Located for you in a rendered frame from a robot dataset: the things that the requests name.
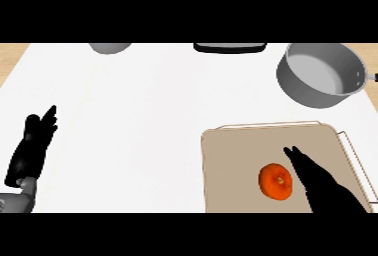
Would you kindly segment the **beige tray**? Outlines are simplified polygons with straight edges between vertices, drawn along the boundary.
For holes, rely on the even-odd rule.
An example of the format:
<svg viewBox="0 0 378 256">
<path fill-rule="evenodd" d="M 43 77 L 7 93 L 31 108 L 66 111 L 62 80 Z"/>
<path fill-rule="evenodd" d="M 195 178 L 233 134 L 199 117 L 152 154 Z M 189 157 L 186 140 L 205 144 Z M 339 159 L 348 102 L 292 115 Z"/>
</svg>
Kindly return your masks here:
<svg viewBox="0 0 378 256">
<path fill-rule="evenodd" d="M 292 195 L 268 198 L 258 185 L 261 168 L 276 163 L 291 168 L 283 153 L 295 146 L 351 191 L 364 210 L 378 202 L 347 134 L 320 122 L 227 125 L 202 133 L 205 210 L 208 212 L 308 213 L 305 191 L 292 181 Z"/>
</svg>

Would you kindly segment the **grey metal pot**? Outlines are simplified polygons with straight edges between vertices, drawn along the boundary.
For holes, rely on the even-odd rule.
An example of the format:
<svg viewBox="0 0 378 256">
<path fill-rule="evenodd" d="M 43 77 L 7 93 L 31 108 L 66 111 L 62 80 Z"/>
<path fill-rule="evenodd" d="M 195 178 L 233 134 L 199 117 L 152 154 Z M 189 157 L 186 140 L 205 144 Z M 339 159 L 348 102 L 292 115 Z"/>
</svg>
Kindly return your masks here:
<svg viewBox="0 0 378 256">
<path fill-rule="evenodd" d="M 298 104 L 325 109 L 360 92 L 369 80 L 378 83 L 378 72 L 367 72 L 360 56 L 341 43 L 291 43 L 276 79 Z"/>
</svg>

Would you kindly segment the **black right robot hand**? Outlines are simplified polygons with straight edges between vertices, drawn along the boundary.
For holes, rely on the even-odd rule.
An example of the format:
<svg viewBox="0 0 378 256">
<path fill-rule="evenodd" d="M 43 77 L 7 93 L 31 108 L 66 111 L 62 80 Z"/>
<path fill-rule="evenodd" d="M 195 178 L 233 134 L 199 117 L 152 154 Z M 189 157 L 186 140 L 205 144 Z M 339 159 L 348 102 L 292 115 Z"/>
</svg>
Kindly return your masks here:
<svg viewBox="0 0 378 256">
<path fill-rule="evenodd" d="M 283 148 L 294 171 L 304 186 L 311 211 L 316 214 L 366 214 L 351 191 L 336 182 L 328 170 L 296 147 Z"/>
</svg>

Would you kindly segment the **grey round bowl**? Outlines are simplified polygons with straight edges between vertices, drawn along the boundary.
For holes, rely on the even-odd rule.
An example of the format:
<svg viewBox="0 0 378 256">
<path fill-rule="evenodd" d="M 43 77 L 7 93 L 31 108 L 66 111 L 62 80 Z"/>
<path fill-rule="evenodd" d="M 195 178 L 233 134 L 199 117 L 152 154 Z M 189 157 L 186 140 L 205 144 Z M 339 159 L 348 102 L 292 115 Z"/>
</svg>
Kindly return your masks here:
<svg viewBox="0 0 378 256">
<path fill-rule="evenodd" d="M 90 43 L 91 49 L 99 54 L 116 54 L 130 47 L 130 43 Z"/>
</svg>

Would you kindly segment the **orange squash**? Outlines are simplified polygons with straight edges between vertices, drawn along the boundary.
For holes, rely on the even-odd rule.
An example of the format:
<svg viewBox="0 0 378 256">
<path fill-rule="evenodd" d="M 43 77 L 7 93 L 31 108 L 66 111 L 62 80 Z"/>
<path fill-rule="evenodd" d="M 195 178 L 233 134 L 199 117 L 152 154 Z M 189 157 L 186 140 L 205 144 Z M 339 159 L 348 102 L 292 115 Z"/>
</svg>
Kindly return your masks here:
<svg viewBox="0 0 378 256">
<path fill-rule="evenodd" d="M 286 168 L 276 163 L 267 164 L 258 173 L 261 193 L 274 200 L 286 200 L 292 194 L 292 177 Z"/>
</svg>

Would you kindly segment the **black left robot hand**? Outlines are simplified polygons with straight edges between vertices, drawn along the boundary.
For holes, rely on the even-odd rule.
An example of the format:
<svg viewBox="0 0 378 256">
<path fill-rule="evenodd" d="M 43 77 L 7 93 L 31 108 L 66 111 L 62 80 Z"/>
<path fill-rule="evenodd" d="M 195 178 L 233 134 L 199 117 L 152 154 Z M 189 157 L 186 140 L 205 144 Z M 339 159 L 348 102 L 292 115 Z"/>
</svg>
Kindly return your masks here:
<svg viewBox="0 0 378 256">
<path fill-rule="evenodd" d="M 22 140 L 9 163 L 6 186 L 19 188 L 26 177 L 40 177 L 47 148 L 57 130 L 56 121 L 56 106 L 50 107 L 43 117 L 37 114 L 26 117 Z"/>
</svg>

